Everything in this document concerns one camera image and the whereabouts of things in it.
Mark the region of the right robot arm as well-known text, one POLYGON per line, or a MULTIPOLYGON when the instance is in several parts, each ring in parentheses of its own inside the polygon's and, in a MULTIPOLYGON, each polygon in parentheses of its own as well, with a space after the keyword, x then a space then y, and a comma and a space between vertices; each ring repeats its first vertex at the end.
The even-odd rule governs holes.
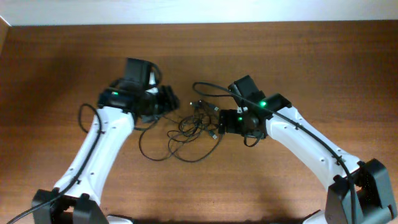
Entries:
POLYGON ((228 93, 238 108, 221 112, 221 133, 281 143, 326 189, 325 209, 303 223, 388 223, 397 218, 389 173, 379 160, 364 162, 332 143, 288 99, 279 93, 265 96, 249 75, 230 84, 228 93))

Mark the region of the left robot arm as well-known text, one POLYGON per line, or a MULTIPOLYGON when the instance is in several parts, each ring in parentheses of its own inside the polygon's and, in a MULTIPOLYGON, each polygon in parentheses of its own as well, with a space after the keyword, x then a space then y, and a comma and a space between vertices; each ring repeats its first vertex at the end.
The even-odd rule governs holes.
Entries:
POLYGON ((35 223, 133 223, 122 215, 105 215, 101 195, 120 148, 137 120, 158 121, 176 110, 179 100, 162 73, 146 60, 128 58, 124 76, 99 95, 86 138, 53 190, 38 190, 32 200, 35 223))

